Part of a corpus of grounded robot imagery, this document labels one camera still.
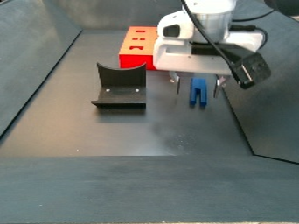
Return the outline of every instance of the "blue object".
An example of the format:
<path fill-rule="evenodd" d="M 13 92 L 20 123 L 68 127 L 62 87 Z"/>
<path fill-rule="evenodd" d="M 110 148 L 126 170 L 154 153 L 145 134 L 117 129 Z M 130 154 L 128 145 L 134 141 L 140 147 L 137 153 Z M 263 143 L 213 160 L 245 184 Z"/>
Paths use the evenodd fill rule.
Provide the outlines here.
<path fill-rule="evenodd" d="M 200 106 L 206 106 L 206 83 L 204 79 L 190 79 L 190 105 L 196 104 L 196 94 L 200 94 Z"/>

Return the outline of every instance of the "black cable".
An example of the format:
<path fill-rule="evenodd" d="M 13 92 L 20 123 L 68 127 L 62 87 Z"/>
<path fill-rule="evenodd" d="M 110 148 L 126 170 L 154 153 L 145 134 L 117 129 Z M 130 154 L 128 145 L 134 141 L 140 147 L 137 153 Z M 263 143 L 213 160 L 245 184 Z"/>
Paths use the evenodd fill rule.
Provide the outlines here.
<path fill-rule="evenodd" d="M 267 35 L 267 31 L 259 27 L 256 27 L 255 25 L 249 24 L 249 25 L 238 25 L 238 24 L 232 24 L 229 29 L 230 32 L 253 32 L 253 31 L 260 31 L 263 33 L 263 43 L 260 44 L 260 47 L 257 49 L 260 49 L 268 40 L 268 35 Z"/>
<path fill-rule="evenodd" d="M 264 35 L 263 43 L 261 43 L 260 47 L 257 48 L 257 49 L 260 49 L 260 48 L 263 48 L 263 46 L 264 46 L 265 43 L 267 43 L 268 35 L 267 35 L 267 31 L 265 31 L 264 29 L 261 29 L 261 28 L 257 27 L 256 30 L 260 31 L 260 32 L 263 33 L 263 35 Z"/>
<path fill-rule="evenodd" d="M 259 18 L 265 17 L 267 15 L 269 15 L 275 10 L 271 10 L 269 12 L 267 12 L 265 14 L 256 16 L 256 17 L 249 17 L 249 18 L 241 18 L 241 19 L 232 19 L 232 22 L 246 22 L 246 21 L 252 21 L 256 20 Z"/>
<path fill-rule="evenodd" d="M 208 34 L 205 33 L 205 31 L 202 30 L 201 28 L 201 24 L 197 20 L 197 18 L 192 15 L 192 12 L 189 10 L 189 7 L 185 3 L 184 0 L 181 0 L 181 5 L 182 5 L 182 8 L 185 9 L 185 12 L 188 13 L 189 15 L 189 18 L 190 18 L 190 21 L 196 27 L 196 29 L 198 30 L 200 32 L 200 35 L 205 38 L 205 40 L 208 41 L 208 43 L 210 44 L 212 48 L 216 50 L 216 52 L 218 53 L 218 56 L 225 60 L 226 64 L 228 64 L 228 68 L 230 70 L 230 72 L 234 70 L 233 68 L 233 63 L 229 61 L 226 55 L 224 54 L 224 52 L 218 49 L 218 47 L 216 46 L 216 44 L 213 43 L 213 41 L 210 40 Z"/>

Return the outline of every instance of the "black holder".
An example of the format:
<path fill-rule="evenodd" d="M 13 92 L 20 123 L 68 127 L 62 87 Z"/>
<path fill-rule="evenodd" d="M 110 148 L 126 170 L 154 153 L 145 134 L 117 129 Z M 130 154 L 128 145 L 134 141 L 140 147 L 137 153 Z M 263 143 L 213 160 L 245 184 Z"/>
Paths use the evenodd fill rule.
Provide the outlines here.
<path fill-rule="evenodd" d="M 100 90 L 97 107 L 145 107 L 145 64 L 128 69 L 113 69 L 97 63 Z"/>

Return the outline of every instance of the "red object with holes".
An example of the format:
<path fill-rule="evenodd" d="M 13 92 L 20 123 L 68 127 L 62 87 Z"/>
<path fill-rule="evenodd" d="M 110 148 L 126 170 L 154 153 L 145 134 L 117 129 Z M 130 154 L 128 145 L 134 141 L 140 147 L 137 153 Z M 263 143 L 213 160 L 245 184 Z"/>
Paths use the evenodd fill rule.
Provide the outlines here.
<path fill-rule="evenodd" d="M 118 51 L 120 68 L 138 67 L 145 63 L 146 70 L 156 70 L 153 49 L 157 38 L 156 27 L 130 26 Z"/>

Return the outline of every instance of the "dark gray floor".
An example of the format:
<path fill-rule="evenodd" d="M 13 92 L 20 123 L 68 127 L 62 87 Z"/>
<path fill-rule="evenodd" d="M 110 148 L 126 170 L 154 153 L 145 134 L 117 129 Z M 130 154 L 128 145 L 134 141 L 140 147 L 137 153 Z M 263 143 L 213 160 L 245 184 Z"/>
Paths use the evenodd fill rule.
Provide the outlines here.
<path fill-rule="evenodd" d="M 164 72 L 146 72 L 145 110 L 97 110 L 97 62 L 117 67 L 124 31 L 85 31 L 0 143 L 0 157 L 250 155 L 229 105 L 189 107 L 190 74 L 180 93 Z"/>
<path fill-rule="evenodd" d="M 82 32 L 1 139 L 0 222 L 299 221 L 299 166 L 250 156 L 212 76 L 205 109 L 161 72 L 144 112 L 89 103 L 124 35 Z"/>

